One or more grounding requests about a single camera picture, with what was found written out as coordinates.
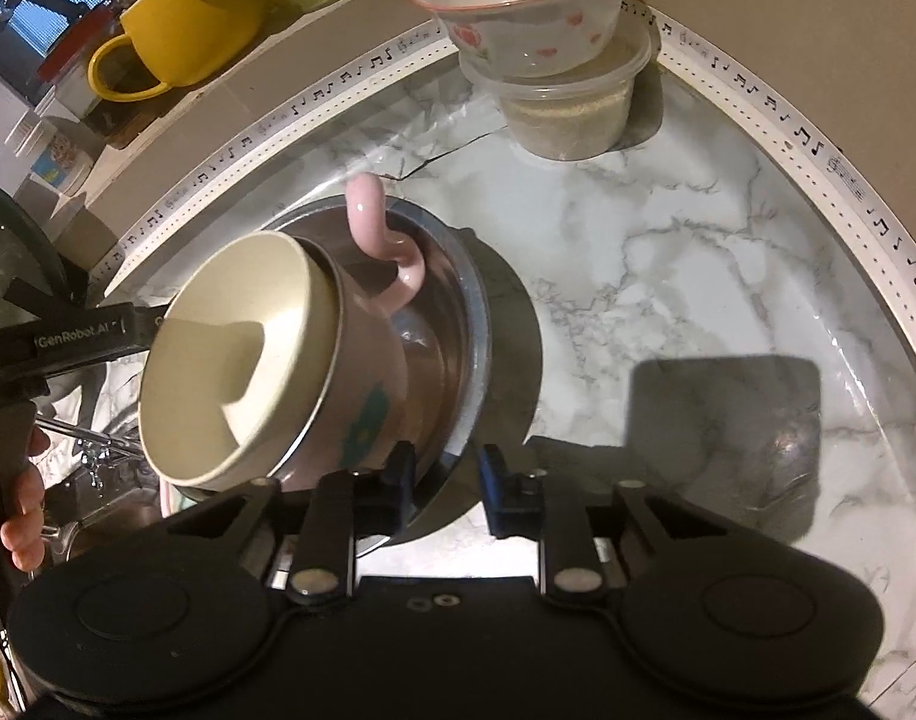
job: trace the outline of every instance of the yellow mug handle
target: yellow mug handle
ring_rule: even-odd
[[[98,71],[101,60],[117,47],[130,45],[130,43],[131,39],[128,35],[115,35],[115,37],[100,45],[91,57],[91,61],[88,62],[88,84],[91,86],[92,91],[102,100],[110,100],[111,103],[139,103],[141,100],[150,100],[151,98],[156,98],[157,95],[163,95],[172,88],[171,84],[164,81],[142,92],[115,92],[113,89],[107,88]]]

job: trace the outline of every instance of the ceramic mug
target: ceramic mug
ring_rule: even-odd
[[[180,487],[228,490],[274,475],[285,490],[381,466],[408,391],[391,315],[424,280],[418,245],[385,223],[374,175],[349,182],[349,224],[368,255],[398,264],[375,298],[321,247],[259,232],[224,247],[176,295],[139,397],[142,445]]]
[[[243,50],[261,28],[262,0],[138,0],[121,14],[125,34],[98,47],[88,63],[88,83],[113,103],[137,103],[176,86],[207,79]],[[141,92],[115,92],[101,79],[101,60],[133,44],[160,83]]]
[[[594,59],[622,0],[414,0],[488,74],[553,76]]]

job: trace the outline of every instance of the lid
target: lid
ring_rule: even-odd
[[[67,65],[114,19],[114,13],[107,5],[98,5],[82,18],[69,26],[52,45],[48,55],[37,69],[37,76],[46,83],[54,83]]]
[[[614,37],[600,55],[566,73],[543,79],[496,76],[461,52],[461,71],[493,95],[517,100],[561,100],[608,90],[633,79],[651,59],[651,32],[634,16],[618,19]]]
[[[18,124],[15,124],[11,128],[11,132],[8,132],[8,137],[5,138],[5,146],[12,151],[20,151],[21,146],[24,146],[28,138],[32,136],[34,127],[39,124],[41,124],[41,117],[31,109],[28,109],[25,111],[24,116],[18,119]]]

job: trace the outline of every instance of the container lid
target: container lid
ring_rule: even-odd
[[[643,20],[624,15],[618,19],[614,37],[605,50],[590,62],[566,73],[543,79],[513,79],[496,76],[461,52],[461,71],[474,84],[500,98],[517,100],[561,100],[602,92],[633,79],[651,59],[651,32]]]
[[[8,137],[5,138],[5,146],[14,152],[18,152],[21,146],[27,143],[28,138],[32,136],[34,127],[41,124],[41,117],[31,109],[25,111],[24,116],[18,119],[18,124],[11,128]]]

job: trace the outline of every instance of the mug handle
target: mug handle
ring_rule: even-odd
[[[424,256],[415,240],[397,230],[389,230],[385,219],[385,189],[372,172],[356,175],[344,188],[347,223],[351,238],[360,250],[376,260],[394,260],[398,274],[387,290],[371,305],[389,317],[404,308],[424,283]]]
[[[101,79],[98,66],[101,64],[101,60],[108,56],[110,52],[120,46],[129,45],[131,45],[131,39],[128,35],[115,35],[109,41],[102,43],[98,50],[94,52],[91,61],[88,62],[88,85],[102,100],[110,100],[111,103],[139,103],[141,100],[150,100],[151,98],[156,98],[157,95],[163,95],[172,88],[171,84],[161,81],[157,86],[152,86],[151,89],[145,89],[142,92],[115,92],[113,89],[109,89]]]

